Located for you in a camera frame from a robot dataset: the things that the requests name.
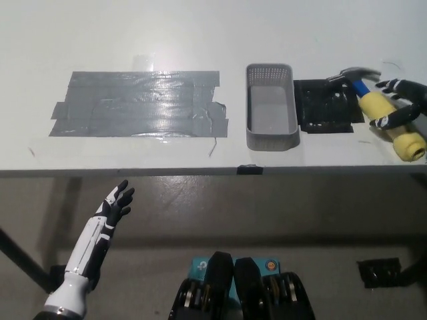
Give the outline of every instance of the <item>white table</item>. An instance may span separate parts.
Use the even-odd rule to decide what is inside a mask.
[[[367,123],[354,134],[308,135],[286,152],[246,146],[246,66],[287,63],[294,79],[399,60],[427,83],[427,2],[392,1],[10,1],[0,8],[0,175],[236,174],[297,170],[427,172],[404,163]],[[219,70],[228,138],[48,137],[73,71]]]

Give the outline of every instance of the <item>robotic hand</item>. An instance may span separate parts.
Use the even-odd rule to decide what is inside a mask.
[[[427,86],[400,79],[379,82],[376,86],[383,88],[383,93],[394,93],[391,96],[392,100],[407,99],[412,104],[385,117],[372,120],[371,126],[381,130],[389,130],[410,123],[418,118],[421,113],[427,115]]]
[[[47,298],[34,320],[80,320],[86,314],[86,295],[95,289],[101,265],[109,249],[115,226],[131,208],[134,188],[125,191],[127,180],[104,199],[81,233],[68,264],[64,282]]]

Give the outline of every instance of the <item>black table leg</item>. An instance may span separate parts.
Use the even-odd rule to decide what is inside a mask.
[[[54,279],[0,228],[0,250],[46,293],[57,288]]]

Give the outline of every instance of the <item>gray basket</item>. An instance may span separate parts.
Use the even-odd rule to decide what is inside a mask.
[[[285,151],[300,143],[292,68],[253,64],[246,69],[246,143],[254,151]]]

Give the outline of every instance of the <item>gray floor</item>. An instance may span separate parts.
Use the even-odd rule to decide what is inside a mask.
[[[121,179],[2,179],[0,226],[36,261],[65,263]],[[425,319],[425,290],[367,290],[357,260],[408,265],[427,235],[427,190],[405,175],[130,178],[137,189],[88,299],[88,319],[167,319],[191,258],[278,257],[317,319]],[[45,294],[0,255],[2,319],[31,319]]]

